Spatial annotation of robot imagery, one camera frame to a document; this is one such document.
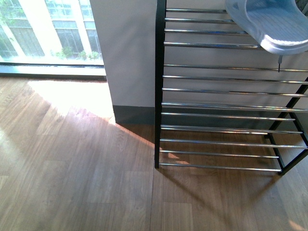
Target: wooden floor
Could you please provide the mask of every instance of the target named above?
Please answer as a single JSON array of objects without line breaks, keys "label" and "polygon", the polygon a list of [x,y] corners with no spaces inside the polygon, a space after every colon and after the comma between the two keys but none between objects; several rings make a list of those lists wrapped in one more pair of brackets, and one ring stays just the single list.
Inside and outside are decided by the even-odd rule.
[{"label": "wooden floor", "polygon": [[0,231],[308,231],[308,158],[156,170],[153,135],[115,124],[106,83],[0,78]]}]

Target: black metal frame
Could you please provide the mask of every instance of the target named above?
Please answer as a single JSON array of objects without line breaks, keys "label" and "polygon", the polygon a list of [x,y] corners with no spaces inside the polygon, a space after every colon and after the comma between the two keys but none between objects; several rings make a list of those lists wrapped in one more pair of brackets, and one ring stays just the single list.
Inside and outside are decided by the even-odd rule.
[{"label": "black metal frame", "polygon": [[[242,170],[261,170],[261,171],[274,171],[279,175],[284,175],[303,158],[308,155],[308,134],[303,129],[298,117],[295,112],[308,112],[308,109],[297,109],[294,108],[296,103],[301,97],[308,97],[305,92],[308,90],[308,77],[305,81],[281,81],[281,80],[259,80],[259,79],[235,79],[235,78],[220,78],[212,79],[210,77],[181,77],[181,76],[164,76],[165,67],[180,67],[180,68],[203,68],[203,69],[217,69],[217,70],[246,70],[246,71],[278,71],[278,69],[269,68],[246,68],[246,67],[234,67],[234,66],[195,66],[195,65],[176,65],[176,64],[165,64],[165,46],[175,47],[194,47],[194,48],[208,48],[208,49],[241,49],[241,50],[261,50],[259,45],[239,45],[239,44],[200,44],[200,43],[176,43],[176,42],[165,42],[165,33],[190,33],[190,34],[205,34],[205,35],[229,35],[229,36],[247,36],[244,31],[201,31],[201,30],[172,30],[166,29],[166,22],[192,22],[192,23],[218,23],[218,24],[234,24],[232,20],[192,20],[192,19],[171,19],[166,18],[166,12],[191,12],[191,13],[226,13],[225,10],[200,10],[200,9],[171,9],[167,8],[167,0],[157,1],[157,12],[156,12],[156,36],[155,36],[155,147],[154,147],[154,167],[159,166],[179,166],[179,167],[201,167],[201,168],[217,168],[217,169],[242,169]],[[281,69],[281,72],[297,72],[297,73],[308,73],[308,70],[290,70]],[[212,80],[212,81],[246,81],[246,82],[267,82],[267,83],[281,83],[281,84],[301,84],[298,91],[295,94],[275,94],[275,93],[260,93],[260,92],[249,92],[249,94],[268,94],[268,95],[279,95],[279,96],[293,96],[289,103],[285,107],[260,107],[260,106],[241,106],[241,105],[216,105],[216,104],[201,104],[201,103],[178,103],[178,102],[163,102],[163,91],[182,91],[182,92],[197,92],[197,93],[213,93],[211,90],[190,90],[190,89],[165,89],[163,88],[164,78],[178,78],[178,79],[197,79],[197,80]],[[218,94],[247,94],[247,92],[225,92],[217,91]],[[181,130],[181,131],[206,131],[206,132],[218,132],[215,128],[206,127],[186,127],[186,126],[166,126],[162,125],[162,115],[182,115],[182,116],[205,116],[198,114],[186,114],[186,113],[164,113],[163,106],[171,105],[178,108],[181,107],[194,107],[203,109],[218,109],[218,110],[260,110],[260,111],[277,111],[281,112],[280,115],[275,118],[263,118],[263,117],[245,117],[245,116],[230,116],[235,119],[259,119],[259,120],[274,120],[273,124],[269,128],[269,131],[264,131],[264,137],[270,141],[270,144],[253,144],[253,143],[232,143],[232,142],[212,142],[212,141],[191,141],[191,140],[173,140],[173,139],[161,139],[161,131],[163,129],[169,130]],[[208,117],[224,117],[218,115],[206,115]],[[273,136],[273,133],[288,133],[286,131],[277,131],[277,127],[283,121],[293,121],[297,128],[297,134],[300,134],[305,146],[292,146],[292,145],[277,145]],[[220,129],[219,132],[228,133],[229,129]],[[242,130],[232,130],[235,133],[241,133]],[[272,148],[276,156],[255,156],[255,155],[236,155],[236,154],[213,154],[213,153],[194,153],[186,151],[169,151],[161,150],[160,142],[182,142],[182,143],[203,143],[203,144],[220,144],[220,145],[247,145],[247,146],[260,146]],[[279,152],[280,148],[296,148],[303,149],[290,163],[287,165],[283,162],[282,156]],[[234,156],[234,157],[254,157],[254,158],[272,158],[277,159],[280,169],[263,169],[263,168],[238,168],[238,167],[221,167],[221,166],[201,166],[201,165],[184,165],[184,164],[170,164],[160,163],[160,153],[177,153],[177,154],[194,154],[194,155],[215,155],[215,156]]]}]

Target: white wall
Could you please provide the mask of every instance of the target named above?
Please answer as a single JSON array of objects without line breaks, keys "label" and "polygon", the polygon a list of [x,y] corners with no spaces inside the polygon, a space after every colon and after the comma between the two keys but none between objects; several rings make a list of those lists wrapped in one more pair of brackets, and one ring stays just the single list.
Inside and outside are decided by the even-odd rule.
[{"label": "white wall", "polygon": [[[113,105],[154,107],[154,45],[155,45],[155,11],[156,0],[90,0],[96,22],[97,32],[103,52],[107,79],[110,87]],[[224,0],[168,0],[168,7],[174,8],[204,8],[224,9]],[[184,17],[203,17],[202,15],[184,14]],[[210,29],[213,25],[196,24],[196,28]],[[168,24],[168,27],[190,28],[186,24]],[[221,42],[239,41],[243,43],[255,43],[251,38],[222,37],[198,35],[189,38],[194,42]],[[186,41],[185,36],[167,35],[169,41]],[[277,68],[278,56],[266,51],[239,51],[239,50],[216,50],[216,49],[188,49],[166,48],[165,63],[173,64],[206,64],[206,65],[236,65],[247,67],[272,67]],[[307,69],[307,53],[298,56],[284,57],[282,68]],[[166,69],[166,74],[181,74],[211,76],[217,72],[194,70]],[[238,77],[246,76],[251,72],[220,72],[220,74]],[[290,75],[280,72],[262,72],[262,78],[290,79]],[[304,75],[296,76],[305,79]],[[196,82],[166,81],[165,86],[195,87],[217,89],[221,88],[221,82]],[[230,83],[222,88],[235,90],[254,90],[255,86]],[[283,85],[258,85],[261,91],[283,91]],[[167,100],[202,101],[204,95],[200,94],[165,94]],[[256,98],[245,97],[243,100],[237,96],[226,95],[210,97],[208,102],[218,103],[228,99],[231,103],[253,104],[280,104],[285,106],[286,98]]]}]

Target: chrome bar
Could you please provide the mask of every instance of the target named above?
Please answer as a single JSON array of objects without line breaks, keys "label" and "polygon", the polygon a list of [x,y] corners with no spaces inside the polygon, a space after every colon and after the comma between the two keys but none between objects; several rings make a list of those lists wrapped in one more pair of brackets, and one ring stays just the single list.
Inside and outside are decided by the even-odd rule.
[{"label": "chrome bar", "polygon": [[280,131],[280,130],[243,129],[243,128],[214,128],[214,127],[180,126],[180,125],[161,125],[161,130],[202,131],[202,132],[255,134],[255,135],[267,135],[269,133],[298,134],[298,135],[303,134],[303,132],[301,131]]},{"label": "chrome bar", "polygon": [[277,112],[308,112],[308,109],[255,106],[255,105],[235,105],[235,104],[212,104],[212,103],[179,103],[179,102],[162,102],[162,106],[173,107],[194,107],[217,110],[249,110],[249,111],[277,111]]},{"label": "chrome bar", "polygon": [[190,19],[190,18],[165,18],[166,23],[207,23],[207,24],[235,24],[232,19]]},{"label": "chrome bar", "polygon": [[240,49],[240,50],[263,50],[260,45],[254,44],[211,44],[190,42],[164,42],[166,47],[194,47],[194,48],[216,48],[216,49]]},{"label": "chrome bar", "polygon": [[245,31],[225,31],[225,30],[178,30],[178,29],[165,29],[165,33],[186,33],[198,35],[238,35],[249,36]]},{"label": "chrome bar", "polygon": [[223,167],[223,166],[184,165],[184,164],[167,164],[167,163],[159,163],[159,165],[160,166],[177,166],[177,167],[197,167],[197,168],[214,168],[214,169],[230,169],[230,170],[251,170],[251,171],[282,172],[281,169],[267,169],[267,168]]},{"label": "chrome bar", "polygon": [[304,84],[304,85],[308,85],[307,81],[274,80],[274,79],[224,78],[224,77],[200,77],[200,76],[163,76],[163,78],[189,79],[189,80],[207,80],[207,81],[240,81],[240,82]]},{"label": "chrome bar", "polygon": [[271,95],[288,97],[308,97],[308,94],[289,94],[289,93],[271,93],[271,92],[251,92],[251,91],[224,91],[224,90],[203,90],[203,89],[175,89],[162,88],[163,91],[191,92],[191,93],[210,93],[210,94],[230,94],[230,95]]},{"label": "chrome bar", "polygon": [[190,155],[208,155],[208,156],[224,156],[224,157],[252,157],[252,158],[268,158],[278,159],[278,156],[272,155],[241,155],[241,154],[222,154],[222,153],[200,153],[200,152],[186,152],[186,151],[171,151],[171,150],[160,150],[160,153],[171,153],[171,154],[190,154]]},{"label": "chrome bar", "polygon": [[226,10],[186,9],[186,8],[166,8],[166,12],[177,12],[177,13],[223,13],[223,14],[227,14]]},{"label": "chrome bar", "polygon": [[261,147],[261,148],[296,148],[308,149],[307,146],[298,145],[277,145],[263,143],[240,143],[240,142],[219,142],[219,141],[194,141],[194,140],[178,140],[178,139],[160,139],[161,142],[179,142],[179,143],[198,143],[198,144],[218,144],[218,145],[233,145],[243,147]]},{"label": "chrome bar", "polygon": [[194,114],[194,113],[173,113],[162,112],[164,116],[199,116],[199,117],[211,117],[211,118],[226,118],[226,119],[255,119],[255,120],[277,120],[277,121],[295,121],[295,119],[288,118],[275,118],[275,117],[257,117],[257,116],[235,116],[235,115],[210,115],[210,114]]},{"label": "chrome bar", "polygon": [[[201,65],[181,65],[164,64],[165,67],[197,68],[197,69],[216,69],[216,70],[235,70],[235,71],[278,71],[275,68],[250,68],[250,67],[232,67],[232,66],[201,66]],[[281,72],[308,72],[308,70],[280,69]]]}]

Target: metal shoe rack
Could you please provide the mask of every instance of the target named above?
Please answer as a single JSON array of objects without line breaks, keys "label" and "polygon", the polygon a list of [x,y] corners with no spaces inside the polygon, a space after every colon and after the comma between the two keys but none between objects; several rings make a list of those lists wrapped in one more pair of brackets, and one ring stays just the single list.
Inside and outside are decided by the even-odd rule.
[{"label": "metal shoe rack", "polygon": [[[177,13],[179,15],[189,15],[190,17],[177,17]],[[238,50],[247,50],[258,52],[267,52],[263,51],[262,48],[258,44],[237,44],[233,43],[218,43],[218,42],[210,42],[210,43],[196,43],[196,42],[173,42],[166,41],[166,35],[176,34],[183,35],[188,38],[190,35],[199,35],[199,36],[224,36],[227,38],[232,37],[231,41],[234,41],[234,38],[237,37],[246,37],[249,38],[249,35],[240,30],[204,30],[204,29],[174,29],[169,28],[169,25],[174,25],[176,23],[182,25],[190,25],[190,24],[198,24],[198,25],[224,25],[234,26],[234,22],[231,19],[200,19],[198,15],[225,15],[227,13],[225,10],[201,10],[201,9],[175,9],[175,8],[167,8],[166,0],[158,0],[157,2],[157,13],[156,13],[156,40],[155,40],[155,168],[159,168],[160,166],[179,166],[179,167],[201,167],[201,168],[222,168],[222,169],[237,169],[237,170],[260,170],[260,171],[273,171],[277,172],[279,175],[284,175],[287,171],[289,171],[292,167],[294,167],[298,162],[300,162],[304,157],[307,156],[308,152],[308,135],[302,127],[298,117],[296,114],[298,113],[307,113],[308,109],[297,108],[296,104],[302,98],[307,98],[308,95],[305,94],[308,88],[308,78],[306,78],[308,70],[303,69],[281,69],[280,75],[285,73],[288,76],[295,75],[294,78],[290,77],[288,79],[281,78],[271,78],[272,75],[277,75],[278,69],[276,68],[260,68],[260,67],[246,67],[246,66],[225,66],[225,65],[207,65],[207,60],[204,60],[204,64],[186,64],[186,63],[171,63],[170,56],[168,57],[168,63],[166,63],[166,49],[167,47],[172,47],[173,49],[203,49],[204,52],[208,50],[220,50],[227,49],[232,50],[232,52],[237,52]],[[173,69],[183,70],[183,75],[170,74]],[[190,75],[190,70],[211,70],[212,73],[217,72],[216,75]],[[247,77],[230,77],[227,75],[227,72],[243,72],[248,73]],[[263,75],[263,77],[258,78],[254,77],[255,75],[250,75],[250,73],[258,73],[258,75]],[[302,80],[299,80],[298,75],[302,75]],[[175,87],[165,87],[166,81],[176,80],[177,83],[181,83],[182,81],[201,81],[201,82],[210,82],[216,83],[218,86],[224,86],[219,89],[199,89],[199,88],[180,88],[178,85]],[[245,91],[245,90],[226,90],[226,86],[228,85],[244,85],[244,86],[255,86],[258,87],[258,84],[261,86],[281,86],[283,85],[283,89],[288,89],[287,87],[291,87],[293,93],[281,93],[277,91],[269,92],[266,90],[263,92],[260,91]],[[202,86],[211,86],[211,84],[203,84]],[[188,100],[184,100],[183,102],[178,102],[176,97],[173,98],[175,100],[165,99],[165,94],[168,93],[181,93],[181,94],[198,94],[204,96],[204,101],[195,102],[193,98],[189,98]],[[236,97],[267,97],[265,102],[266,105],[255,105],[255,101],[251,101],[248,104],[233,104],[233,103],[211,103],[210,100],[207,100],[207,96],[216,95],[225,96],[226,99],[236,96]],[[268,100],[269,97],[274,97],[275,99],[283,99],[283,102],[286,102],[285,106],[271,105],[272,103],[278,102],[277,100]],[[233,121],[236,121],[235,124],[260,124],[260,123],[269,123],[267,129],[258,129],[258,128],[235,128],[231,127],[221,127],[221,126],[208,126],[208,125],[187,125],[187,124],[175,124],[176,121],[213,121],[215,120],[214,125],[227,125],[233,124]],[[294,129],[284,129],[278,130],[278,126],[281,123],[289,123]],[[164,137],[164,132],[173,132],[177,133],[197,133],[197,132],[205,132],[209,134],[247,134],[247,135],[261,135],[263,143],[257,142],[229,142],[224,140],[212,141],[212,140],[190,140],[190,139],[172,139],[168,135]],[[287,135],[287,136],[299,136],[301,137],[300,145],[298,144],[278,144],[275,140],[275,134],[279,135]],[[161,148],[163,144],[170,143],[171,147],[177,146],[177,144],[181,144],[181,146],[187,145],[185,150],[171,150]],[[204,152],[200,151],[192,151],[190,147],[192,145],[202,144],[205,147],[207,145],[217,145],[219,147],[253,147],[253,148],[262,148],[269,150],[266,154],[261,153],[257,155],[253,154],[234,154],[234,153],[209,153],[206,148]],[[294,150],[297,151],[296,155],[292,157],[289,163],[285,164],[281,152],[282,150]],[[198,165],[198,164],[183,164],[183,163],[163,163],[163,156],[166,154],[175,154],[175,155],[197,155],[197,156],[215,156],[216,158],[238,158],[238,157],[248,157],[248,159],[270,159],[272,161],[276,161],[276,168],[255,168],[255,167],[232,167],[232,166],[216,166],[216,165]]]}]

